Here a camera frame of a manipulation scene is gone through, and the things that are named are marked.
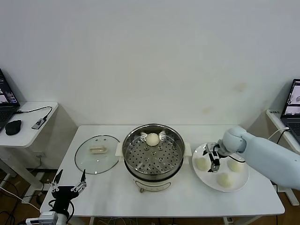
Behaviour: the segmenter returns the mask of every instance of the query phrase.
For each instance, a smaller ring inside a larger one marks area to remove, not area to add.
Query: glass lid
[[[99,135],[85,141],[75,154],[77,168],[88,174],[108,171],[117,164],[115,156],[119,140],[108,135]]]

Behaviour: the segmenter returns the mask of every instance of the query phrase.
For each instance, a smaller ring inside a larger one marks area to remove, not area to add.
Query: stainless steel pot
[[[147,145],[150,133],[159,136],[156,146]],[[185,146],[172,128],[160,124],[137,127],[125,138],[122,146],[124,163],[129,172],[147,182],[160,182],[174,176],[181,168]]]

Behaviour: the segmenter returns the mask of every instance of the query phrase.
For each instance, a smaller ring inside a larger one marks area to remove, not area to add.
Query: white plate
[[[210,186],[211,188],[218,190],[218,191],[224,191],[224,192],[232,192],[232,191],[238,191],[241,190],[247,183],[248,179],[249,179],[249,170],[248,170],[248,165],[246,163],[244,163],[244,169],[242,172],[233,172],[231,171],[228,166],[227,166],[227,161],[228,160],[232,160],[229,157],[226,158],[221,158],[220,159],[220,168],[218,172],[205,172],[205,171],[201,171],[198,169],[195,160],[197,158],[201,158],[204,157],[206,158],[209,163],[210,163],[210,157],[208,154],[206,154],[205,156],[203,156],[203,151],[204,151],[204,146],[206,144],[202,144],[200,145],[194,152],[193,157],[192,157],[192,164],[193,164],[193,168],[197,174],[197,176],[208,186]],[[232,157],[238,159],[238,160],[243,160],[243,158],[239,157],[236,154],[232,154]],[[229,173],[230,176],[234,179],[234,185],[230,188],[225,188],[222,187],[221,185],[218,184],[217,182],[217,176],[220,173]]]

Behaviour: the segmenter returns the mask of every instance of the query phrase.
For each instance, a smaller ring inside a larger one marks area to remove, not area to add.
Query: computer mouse
[[[22,121],[20,121],[20,120],[14,120],[14,121],[9,122],[5,126],[5,133],[7,135],[15,135],[15,134],[19,133],[19,131],[21,130],[21,124],[22,124]]]

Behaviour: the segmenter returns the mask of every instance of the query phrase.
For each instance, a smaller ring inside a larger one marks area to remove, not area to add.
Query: floor
[[[0,179],[2,180],[5,177],[5,173],[0,171]],[[49,181],[52,181],[54,178],[54,173],[45,173],[42,182],[48,183]],[[18,190],[19,195],[24,195],[25,191],[28,189],[29,184],[20,176],[17,176],[15,178],[10,178],[9,181],[14,184]],[[15,188],[7,184],[5,186],[5,189],[16,194]],[[3,195],[4,191],[0,191],[0,225],[17,225],[18,222],[25,220],[26,218],[34,218],[39,216],[39,212],[27,204],[22,204],[20,201],[18,201],[18,204],[16,206],[14,217],[15,222],[13,223],[13,220],[8,219],[7,213],[4,211],[7,211],[10,213],[16,203],[15,198],[10,198],[5,195]],[[296,194],[297,198],[300,200],[300,191],[294,190],[294,193]],[[288,201],[287,197],[283,193],[279,193],[279,197],[281,201],[283,202],[285,206],[285,214],[278,216],[278,225],[296,225],[300,224],[300,206],[292,206],[290,202]],[[36,196],[34,196],[30,203],[34,204],[38,208],[40,207],[36,202]],[[82,220],[85,222],[86,225],[89,224],[90,218],[85,217],[82,218]],[[94,221],[94,225],[106,225],[107,223],[116,225],[137,225],[136,224],[136,218],[118,218],[115,220],[110,220],[109,218],[96,218]],[[175,224],[175,225],[220,225],[222,224],[223,220],[221,218],[138,218],[137,220],[138,225],[150,225],[151,223],[154,223],[156,225],[169,225],[169,224]],[[265,216],[260,218],[259,220],[253,222],[251,225],[276,225],[276,216]]]

